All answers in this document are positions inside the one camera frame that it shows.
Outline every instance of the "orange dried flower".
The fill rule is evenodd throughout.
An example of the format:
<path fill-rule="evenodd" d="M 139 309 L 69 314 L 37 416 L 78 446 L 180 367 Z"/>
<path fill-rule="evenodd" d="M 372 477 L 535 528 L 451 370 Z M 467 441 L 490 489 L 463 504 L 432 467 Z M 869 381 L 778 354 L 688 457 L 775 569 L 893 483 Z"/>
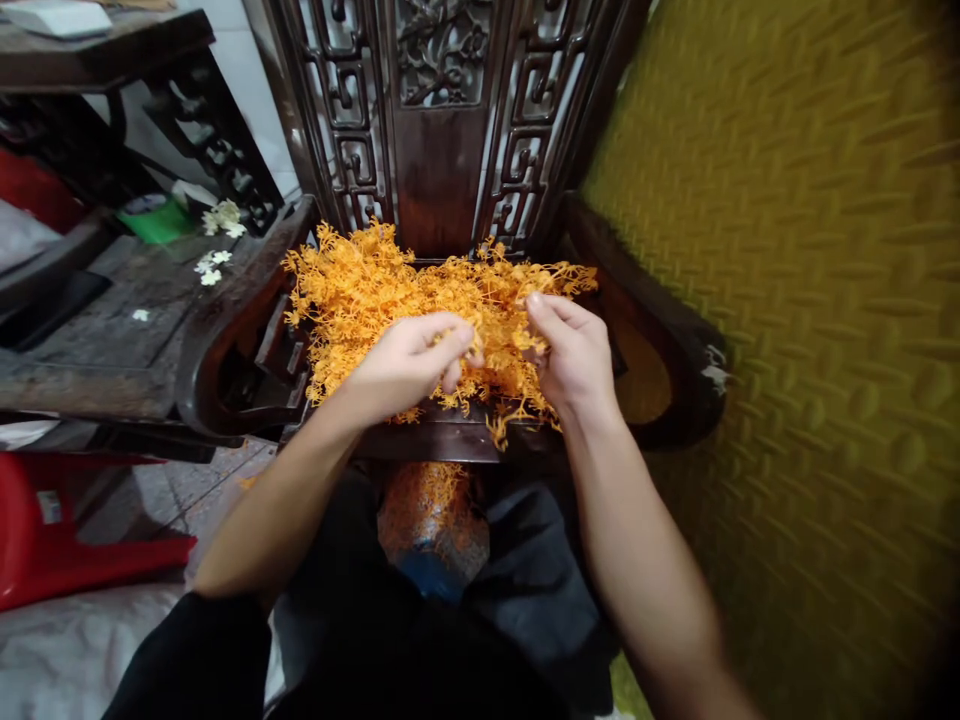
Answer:
<path fill-rule="evenodd" d="M 443 407 L 461 408 L 465 416 L 471 399 L 498 398 L 501 402 L 487 425 L 501 450 L 511 419 L 534 418 L 556 426 L 556 413 L 540 392 L 537 370 L 523 358 L 524 350 L 547 349 L 546 341 L 527 329 L 523 300 L 534 291 L 573 297 L 594 290 L 596 270 L 568 262 L 514 264 L 506 259 L 506 248 L 492 239 L 479 249 L 476 262 L 450 257 L 442 265 L 417 270 L 411 266 L 413 252 L 401 250 L 395 235 L 393 225 L 375 218 L 349 238 L 323 223 L 317 228 L 317 248 L 304 245 L 287 254 L 283 267 L 296 282 L 286 320 L 297 325 L 310 319 L 315 324 L 310 402 L 320 405 L 340 387 L 395 321 L 447 311 L 474 326 L 473 351 L 483 349 L 485 366 L 476 369 L 462 362 L 456 391 L 445 395 L 438 386 L 432 397 Z M 420 412 L 412 408 L 391 421 L 417 422 Z"/>
<path fill-rule="evenodd" d="M 421 544 L 449 560 L 447 543 L 464 553 L 484 530 L 473 511 L 470 475 L 459 463 L 406 463 L 384 485 L 377 535 L 391 562 Z"/>

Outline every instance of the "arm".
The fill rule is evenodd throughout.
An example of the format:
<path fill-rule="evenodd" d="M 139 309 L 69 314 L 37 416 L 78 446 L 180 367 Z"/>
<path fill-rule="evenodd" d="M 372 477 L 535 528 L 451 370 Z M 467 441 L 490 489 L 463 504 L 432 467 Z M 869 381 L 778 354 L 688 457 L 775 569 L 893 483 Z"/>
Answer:
<path fill-rule="evenodd" d="M 603 321 L 531 295 L 550 342 L 541 387 L 560 416 L 591 574 L 657 717 L 759 715 L 727 668 L 720 625 L 689 548 L 657 494 L 617 406 Z"/>
<path fill-rule="evenodd" d="M 360 434 L 413 407 L 441 380 L 452 392 L 473 332 L 451 313 L 394 324 L 227 516 L 194 591 L 206 598 L 254 594 L 269 611 L 306 556 Z M 468 362 L 479 366 L 483 358 Z"/>

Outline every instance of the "green container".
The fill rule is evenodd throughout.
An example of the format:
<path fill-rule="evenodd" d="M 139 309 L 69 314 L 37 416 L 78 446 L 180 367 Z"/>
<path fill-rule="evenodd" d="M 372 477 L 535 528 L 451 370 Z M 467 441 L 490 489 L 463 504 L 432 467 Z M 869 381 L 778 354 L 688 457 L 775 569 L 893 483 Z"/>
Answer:
<path fill-rule="evenodd" d="M 117 217 L 151 245 L 166 245 L 194 231 L 193 220 L 172 197 L 154 193 L 131 200 Z"/>

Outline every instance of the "yellow textured wall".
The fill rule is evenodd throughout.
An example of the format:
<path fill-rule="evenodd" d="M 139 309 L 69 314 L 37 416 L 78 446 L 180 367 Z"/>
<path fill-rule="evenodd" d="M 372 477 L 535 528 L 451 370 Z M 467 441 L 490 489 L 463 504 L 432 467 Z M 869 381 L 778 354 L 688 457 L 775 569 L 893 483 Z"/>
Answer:
<path fill-rule="evenodd" d="M 774 718 L 897 716 L 951 621 L 950 32 L 935 3 L 664 0 L 584 188 L 730 343 L 719 431 L 651 465 Z"/>

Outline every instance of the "tiled floor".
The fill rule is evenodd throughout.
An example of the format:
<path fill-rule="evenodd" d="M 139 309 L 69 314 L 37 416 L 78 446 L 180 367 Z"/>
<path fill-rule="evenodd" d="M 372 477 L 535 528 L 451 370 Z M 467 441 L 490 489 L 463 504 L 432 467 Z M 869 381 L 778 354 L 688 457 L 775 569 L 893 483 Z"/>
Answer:
<path fill-rule="evenodd" d="M 227 488 L 263 472 L 276 448 L 256 440 L 221 448 L 209 465 L 168 462 L 123 469 L 80 500 L 78 537 L 91 544 L 201 535 Z"/>

